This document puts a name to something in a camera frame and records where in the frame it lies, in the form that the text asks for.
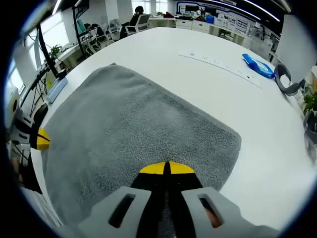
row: blue object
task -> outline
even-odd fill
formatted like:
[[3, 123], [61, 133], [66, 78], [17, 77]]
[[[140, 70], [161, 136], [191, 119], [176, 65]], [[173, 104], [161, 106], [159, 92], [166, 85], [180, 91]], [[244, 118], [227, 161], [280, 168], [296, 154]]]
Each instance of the blue object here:
[[214, 16], [207, 16], [206, 17], [206, 22], [210, 24], [214, 24]]
[[275, 73], [267, 64], [252, 58], [248, 54], [242, 54], [242, 57], [244, 58], [248, 66], [255, 72], [267, 78], [275, 78]]
[[67, 84], [66, 77], [63, 79], [55, 80], [55, 82], [53, 83], [53, 85], [51, 86], [48, 92], [47, 100], [49, 103], [53, 103], [55, 101], [56, 97], [59, 95], [59, 93], [65, 87], [66, 84]]
[[82, 34], [83, 32], [86, 31], [86, 27], [81, 19], [78, 19], [76, 23], [77, 23], [78, 34]]

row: white wall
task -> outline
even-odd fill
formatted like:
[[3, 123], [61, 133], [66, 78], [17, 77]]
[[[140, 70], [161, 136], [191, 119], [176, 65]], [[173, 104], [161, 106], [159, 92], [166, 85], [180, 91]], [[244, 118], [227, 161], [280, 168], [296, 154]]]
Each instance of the white wall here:
[[[25, 88], [27, 88], [34, 81], [37, 75], [37, 72], [34, 70], [32, 62], [29, 58], [27, 48], [22, 45], [19, 45], [15, 49], [13, 53], [13, 57], [15, 60], [16, 68], [18, 69], [19, 74], [22, 78], [22, 81], [25, 84]], [[33, 97], [34, 97], [34, 91], [31, 91], [22, 106], [22, 110], [26, 114], [30, 113]]]
[[[75, 43], [77, 39], [74, 28], [72, 9], [69, 8], [63, 11], [62, 17], [69, 42]], [[80, 16], [80, 19], [83, 21], [84, 24], [96, 23], [101, 26], [102, 29], [104, 29], [105, 26], [108, 24], [105, 0], [90, 0], [89, 9]]]
[[151, 13], [154, 14], [157, 11], [157, 2], [156, 0], [150, 0], [150, 6], [151, 6]]
[[170, 14], [172, 15], [176, 14], [176, 1], [167, 0], [167, 9]]
[[284, 16], [282, 35], [276, 54], [290, 71], [293, 82], [300, 82], [315, 65], [316, 45], [296, 16]]
[[105, 0], [108, 21], [119, 18], [117, 0]]
[[134, 13], [131, 0], [117, 0], [117, 7], [120, 23], [123, 24], [130, 21]]

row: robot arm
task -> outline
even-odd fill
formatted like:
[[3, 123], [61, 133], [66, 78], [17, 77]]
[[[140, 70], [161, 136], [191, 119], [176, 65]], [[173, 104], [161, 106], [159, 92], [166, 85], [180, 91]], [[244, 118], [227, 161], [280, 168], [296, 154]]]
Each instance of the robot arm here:
[[25, 115], [19, 106], [18, 89], [7, 87], [5, 90], [4, 124], [6, 140], [15, 144], [30, 144], [32, 148], [44, 150], [49, 147], [50, 137], [40, 123]]

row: yellow robot part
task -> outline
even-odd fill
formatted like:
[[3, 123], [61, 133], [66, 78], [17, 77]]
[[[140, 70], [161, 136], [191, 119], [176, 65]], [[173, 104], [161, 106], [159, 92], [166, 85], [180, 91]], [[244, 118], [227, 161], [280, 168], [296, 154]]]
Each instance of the yellow robot part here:
[[170, 173], [172, 175], [174, 174], [191, 174], [194, 173], [195, 171], [184, 164], [180, 164], [174, 161], [169, 161], [169, 165], [170, 165]]
[[39, 132], [37, 135], [37, 141], [36, 146], [38, 150], [46, 150], [50, 146], [50, 137], [49, 135], [44, 131], [42, 127], [39, 128]]
[[140, 173], [162, 175], [164, 172], [164, 166], [165, 166], [165, 162], [148, 165], [144, 167], [143, 169], [141, 169]]

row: window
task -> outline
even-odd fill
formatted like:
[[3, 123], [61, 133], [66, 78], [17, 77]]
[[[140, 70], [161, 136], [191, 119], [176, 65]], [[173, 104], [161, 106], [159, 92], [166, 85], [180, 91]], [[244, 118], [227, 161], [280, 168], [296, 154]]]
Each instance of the window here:
[[21, 94], [21, 92], [25, 88], [25, 85], [22, 81], [22, 78], [19, 74], [18, 69], [16, 68], [14, 60], [11, 61], [11, 64], [9, 67], [6, 85], [8, 87], [16, 87], [18, 89], [19, 94]]
[[142, 6], [144, 9], [145, 14], [150, 14], [151, 13], [151, 5], [150, 5], [150, 0], [132, 0], [132, 10], [133, 13], [135, 13], [135, 8], [137, 6]]
[[[61, 45], [64, 47], [65, 45], [69, 44], [69, 40], [66, 34], [64, 22], [62, 20], [61, 13], [58, 12], [51, 16], [50, 18], [46, 19], [44, 22], [41, 23], [42, 35], [44, 42], [47, 46], [48, 52], [50, 52], [50, 47], [55, 45]], [[32, 61], [33, 67], [36, 70], [36, 61], [34, 55], [34, 41], [36, 38], [37, 31], [34, 29], [29, 36], [26, 38], [26, 46], [28, 47], [29, 57]], [[41, 64], [44, 63], [45, 57], [42, 51], [40, 50], [40, 58]]]
[[165, 14], [167, 11], [167, 0], [157, 0], [157, 12], [162, 12]]

